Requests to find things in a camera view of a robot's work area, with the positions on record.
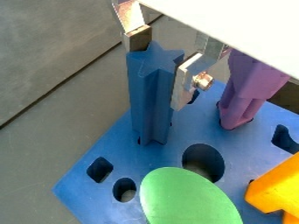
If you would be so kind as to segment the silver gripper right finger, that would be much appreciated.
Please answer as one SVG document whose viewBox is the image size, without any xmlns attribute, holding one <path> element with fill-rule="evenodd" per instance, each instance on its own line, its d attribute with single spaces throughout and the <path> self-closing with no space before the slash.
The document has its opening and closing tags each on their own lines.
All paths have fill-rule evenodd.
<svg viewBox="0 0 299 224">
<path fill-rule="evenodd" d="M 195 90 L 208 90 L 214 78 L 207 73 L 211 66 L 230 52 L 230 47 L 206 34 L 198 37 L 198 51 L 183 61 L 175 71 L 171 107 L 179 111 L 192 100 Z"/>
</svg>

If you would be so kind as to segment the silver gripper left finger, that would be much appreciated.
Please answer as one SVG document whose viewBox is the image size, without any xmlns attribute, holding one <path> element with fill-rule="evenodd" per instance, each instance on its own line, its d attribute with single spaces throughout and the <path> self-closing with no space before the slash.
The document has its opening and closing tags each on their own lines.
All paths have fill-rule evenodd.
<svg viewBox="0 0 299 224">
<path fill-rule="evenodd" d="M 136 0 L 111 0 L 122 27 L 123 43 L 128 52 L 144 51 L 152 41 L 152 27 L 146 23 Z"/>
</svg>

